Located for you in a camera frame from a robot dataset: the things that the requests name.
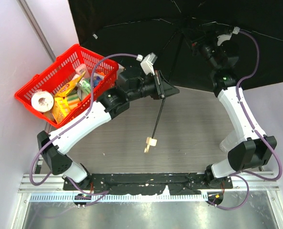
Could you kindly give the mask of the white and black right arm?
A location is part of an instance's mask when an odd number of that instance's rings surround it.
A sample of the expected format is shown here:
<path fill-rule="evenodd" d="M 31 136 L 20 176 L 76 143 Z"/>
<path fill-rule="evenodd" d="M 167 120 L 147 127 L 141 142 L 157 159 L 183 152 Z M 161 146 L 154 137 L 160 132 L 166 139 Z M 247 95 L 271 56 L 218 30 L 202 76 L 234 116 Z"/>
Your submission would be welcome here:
<path fill-rule="evenodd" d="M 238 46 L 231 41 L 235 34 L 250 37 L 239 27 L 207 33 L 192 43 L 210 65 L 213 93 L 224 106 L 234 130 L 221 141 L 226 159 L 207 166 L 204 182 L 220 185 L 228 176 L 266 165 L 277 146 L 274 136 L 268 136 L 256 122 L 245 98 L 241 83 L 251 75 L 238 79 L 234 67 L 239 60 Z"/>

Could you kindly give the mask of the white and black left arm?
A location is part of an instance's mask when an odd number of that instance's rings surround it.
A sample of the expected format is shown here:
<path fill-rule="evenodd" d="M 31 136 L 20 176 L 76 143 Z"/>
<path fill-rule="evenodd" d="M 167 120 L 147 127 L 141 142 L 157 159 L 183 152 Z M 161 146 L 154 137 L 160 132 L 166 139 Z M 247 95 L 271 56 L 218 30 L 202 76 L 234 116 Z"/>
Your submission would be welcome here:
<path fill-rule="evenodd" d="M 178 93 L 179 89 L 167 82 L 161 71 L 145 74 L 140 68 L 127 67 L 112 88 L 91 102 L 90 108 L 53 132 L 38 133 L 40 153 L 53 175 L 65 175 L 85 189 L 90 183 L 90 174 L 82 164 L 67 156 L 70 149 L 91 131 L 128 110 L 131 101 L 147 96 L 159 100 Z"/>

